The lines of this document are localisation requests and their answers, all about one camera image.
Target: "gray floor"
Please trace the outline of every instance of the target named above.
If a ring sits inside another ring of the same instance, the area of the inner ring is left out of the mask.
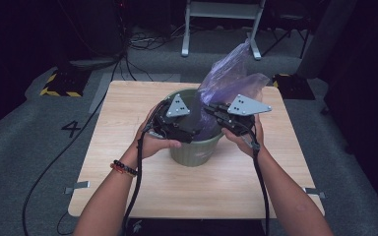
[[[153,51],[130,49],[129,60],[151,75],[167,74],[173,75],[174,81],[199,83],[214,62],[244,39],[244,30],[199,31],[191,37],[187,58],[180,56],[179,37]],[[260,49],[273,40],[270,32],[258,33]],[[276,73],[294,73],[301,61],[300,46],[301,39],[294,33],[261,61],[248,59],[248,74],[260,72],[271,77]],[[123,62],[120,68],[128,73]],[[112,69],[94,71],[83,97],[40,96],[53,69],[43,72],[26,91],[28,100],[0,121],[0,235],[23,234],[22,209],[32,184],[73,140],[70,132],[61,128],[72,121],[77,121],[78,127],[85,125],[90,111],[95,109],[95,100],[106,88],[104,78]],[[132,71],[144,74],[135,68]],[[115,79],[122,80],[119,69],[116,73]],[[326,218],[336,235],[378,235],[376,194],[354,156],[344,152],[346,142],[332,118],[320,114],[327,85],[318,79],[309,84],[316,100],[285,100],[284,104],[314,182],[328,197],[322,200]],[[36,186],[27,209],[30,235],[57,235],[57,223],[70,202],[64,189],[78,178],[96,120],[97,115]],[[76,221],[77,218],[67,215],[61,220],[60,230],[72,231]],[[272,235],[285,235],[276,220],[272,220],[271,231]]]

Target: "black floor mat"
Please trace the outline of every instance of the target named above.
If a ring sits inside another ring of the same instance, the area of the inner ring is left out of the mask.
[[[279,89],[283,99],[315,100],[306,79],[296,75],[276,74],[273,85]]]
[[[41,95],[55,96],[83,96],[84,89],[92,71],[74,71],[63,73],[54,71],[47,84],[41,91]]]

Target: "green bucket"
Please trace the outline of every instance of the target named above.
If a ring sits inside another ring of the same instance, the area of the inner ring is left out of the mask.
[[[196,91],[195,88],[186,88],[175,91],[168,97],[174,98],[177,94],[180,94],[186,106],[190,107]],[[182,147],[170,149],[171,158],[184,166],[194,167],[202,165],[213,155],[217,143],[222,136],[223,133],[218,133],[216,136],[205,141],[196,141],[190,144],[182,143]]]

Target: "purple plastic bag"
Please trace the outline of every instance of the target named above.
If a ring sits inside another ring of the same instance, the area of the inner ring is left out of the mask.
[[[250,43],[246,40],[215,63],[198,87],[190,105],[191,114],[185,119],[188,120],[186,126],[201,130],[194,141],[210,139],[221,131],[216,118],[202,108],[204,105],[210,102],[231,103],[238,94],[261,100],[262,88],[270,79],[260,73],[247,76],[245,60],[248,56],[251,56]]]

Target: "dark background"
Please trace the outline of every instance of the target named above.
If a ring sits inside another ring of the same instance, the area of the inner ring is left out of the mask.
[[[74,31],[57,1],[0,1],[0,119],[26,100],[32,80],[49,68],[98,58],[90,48],[117,53],[119,26],[130,27],[129,19],[165,35],[170,24],[183,23],[185,1],[154,2],[62,1]],[[158,24],[147,21],[148,13]],[[357,2],[320,78],[329,85],[331,115],[378,194],[378,1]]]

